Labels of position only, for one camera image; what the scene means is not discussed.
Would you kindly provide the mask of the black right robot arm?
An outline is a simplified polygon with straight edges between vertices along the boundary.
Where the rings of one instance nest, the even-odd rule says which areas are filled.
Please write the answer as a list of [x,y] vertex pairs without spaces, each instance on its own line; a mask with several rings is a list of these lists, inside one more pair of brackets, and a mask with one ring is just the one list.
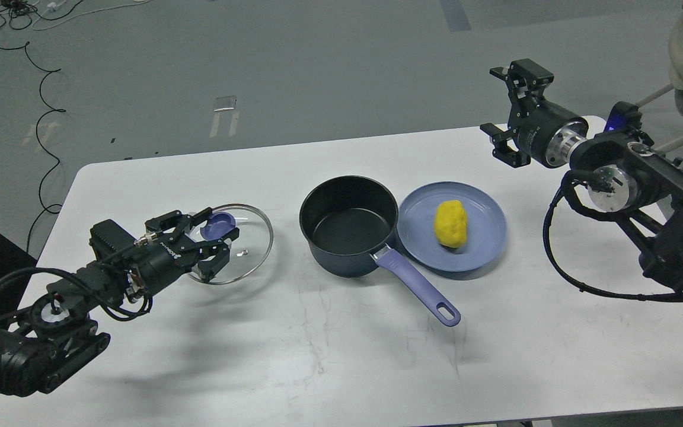
[[[491,68],[503,81],[510,101],[505,129],[492,123],[491,154],[510,167],[532,161],[543,167],[567,167],[543,219],[547,259],[567,283],[583,294],[640,302],[683,303],[683,169],[668,160],[642,129],[640,109],[616,103],[602,132],[588,136],[581,116],[550,102],[544,91],[551,71],[531,59]],[[643,276],[669,289],[668,294],[618,294],[579,281],[564,271],[550,241],[554,211],[566,200],[572,211],[598,222],[616,224],[639,251]]]

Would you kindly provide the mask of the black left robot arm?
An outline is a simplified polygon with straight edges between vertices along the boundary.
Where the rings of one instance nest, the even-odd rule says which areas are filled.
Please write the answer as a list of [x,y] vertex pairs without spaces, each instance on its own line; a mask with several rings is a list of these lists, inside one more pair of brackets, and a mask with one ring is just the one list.
[[172,211],[145,223],[135,238],[116,221],[90,230],[95,260],[71,273],[28,267],[0,279],[0,295],[19,279],[49,274],[57,281],[32,305],[0,314],[0,394],[49,394],[100,356],[111,341],[90,313],[99,308],[116,321],[149,314],[154,296],[184,274],[213,279],[239,235],[236,220],[206,208]]

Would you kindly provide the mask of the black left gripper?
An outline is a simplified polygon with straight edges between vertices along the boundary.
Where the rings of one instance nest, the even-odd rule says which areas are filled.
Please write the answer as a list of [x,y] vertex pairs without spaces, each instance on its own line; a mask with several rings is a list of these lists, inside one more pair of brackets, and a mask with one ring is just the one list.
[[[206,240],[203,229],[194,229],[190,237],[184,235],[204,224],[211,213],[212,208],[191,214],[171,211],[144,222],[145,232],[154,236],[154,243],[134,246],[131,260],[135,262],[133,269],[147,294],[154,297],[187,273],[199,283],[215,283],[230,261],[231,246],[240,230],[220,232],[217,240]],[[206,244],[199,249],[201,260],[198,260],[194,242]]]

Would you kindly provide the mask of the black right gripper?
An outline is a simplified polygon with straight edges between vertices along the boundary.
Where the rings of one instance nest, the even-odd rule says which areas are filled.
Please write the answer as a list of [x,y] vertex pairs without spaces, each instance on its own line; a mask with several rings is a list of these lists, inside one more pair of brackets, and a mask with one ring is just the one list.
[[[480,125],[490,138],[491,154],[513,168],[526,167],[531,158],[548,168],[566,163],[571,148],[564,140],[583,139],[590,127],[583,117],[545,99],[543,93],[555,78],[552,71],[534,60],[520,59],[508,67],[490,68],[490,75],[505,83],[512,105],[510,130],[492,123]],[[510,141],[519,151],[510,148]]]

